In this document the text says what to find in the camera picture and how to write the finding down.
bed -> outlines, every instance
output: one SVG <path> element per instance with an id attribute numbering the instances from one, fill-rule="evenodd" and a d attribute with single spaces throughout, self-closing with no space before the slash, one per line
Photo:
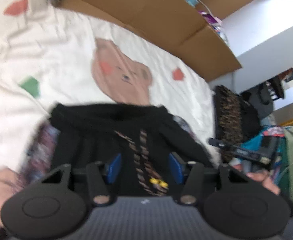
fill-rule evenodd
<path id="1" fill-rule="evenodd" d="M 164 105 L 183 118 L 214 162 L 208 84 L 179 58 L 115 24 L 47 0 L 0 0 L 0 167 L 18 171 L 57 104 Z"/>

cartoon bear face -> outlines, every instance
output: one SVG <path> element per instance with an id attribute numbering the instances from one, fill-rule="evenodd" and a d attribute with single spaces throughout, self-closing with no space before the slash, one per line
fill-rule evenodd
<path id="1" fill-rule="evenodd" d="M 96 44 L 92 75 L 101 91 L 118 103 L 149 105 L 149 68 L 131 60 L 112 41 L 96 39 Z"/>

white cord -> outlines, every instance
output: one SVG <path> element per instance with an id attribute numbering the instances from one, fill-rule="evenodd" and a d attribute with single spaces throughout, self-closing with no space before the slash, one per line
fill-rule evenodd
<path id="1" fill-rule="evenodd" d="M 284 174 L 288 171 L 288 169 L 293 165 L 293 162 L 288 166 L 286 167 L 279 175 L 279 178 L 278 178 L 278 184 L 280 183 L 281 179 L 283 178 Z"/>
<path id="2" fill-rule="evenodd" d="M 211 14 L 212 17 L 214 17 L 213 14 L 212 14 L 212 12 L 210 11 L 210 9 L 205 5 L 205 3 L 203 3 L 201 0 L 198 0 L 198 2 L 201 3 L 201 4 L 203 4 L 203 6 L 207 9 L 207 11 L 209 12 L 209 14 Z"/>

person's hand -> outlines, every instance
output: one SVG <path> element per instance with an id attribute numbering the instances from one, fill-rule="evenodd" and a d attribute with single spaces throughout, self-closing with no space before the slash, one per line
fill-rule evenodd
<path id="1" fill-rule="evenodd" d="M 252 180 L 261 182 L 263 187 L 267 188 L 274 194 L 276 195 L 280 194 L 280 191 L 281 191 L 280 188 L 273 183 L 267 171 L 249 172 L 246 175 Z"/>

purple item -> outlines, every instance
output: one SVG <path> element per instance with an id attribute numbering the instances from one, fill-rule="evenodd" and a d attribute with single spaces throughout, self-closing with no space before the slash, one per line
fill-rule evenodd
<path id="1" fill-rule="evenodd" d="M 199 11 L 199 13 L 204 17 L 204 19 L 209 23 L 209 24 L 216 24 L 218 23 L 217 20 L 209 13 Z"/>

